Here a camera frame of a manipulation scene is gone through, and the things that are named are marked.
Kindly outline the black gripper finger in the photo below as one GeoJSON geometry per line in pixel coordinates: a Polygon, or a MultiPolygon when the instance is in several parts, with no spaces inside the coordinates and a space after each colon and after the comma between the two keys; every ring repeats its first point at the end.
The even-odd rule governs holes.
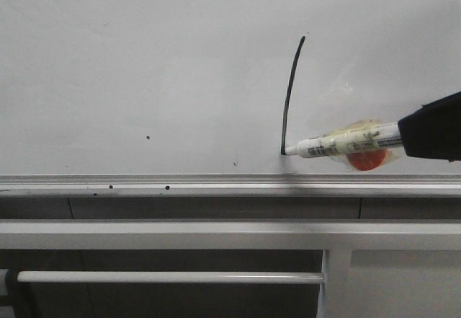
{"type": "Polygon", "coordinates": [[[400,119],[398,129],[407,156],[460,160],[460,93],[423,105],[400,119]]]}

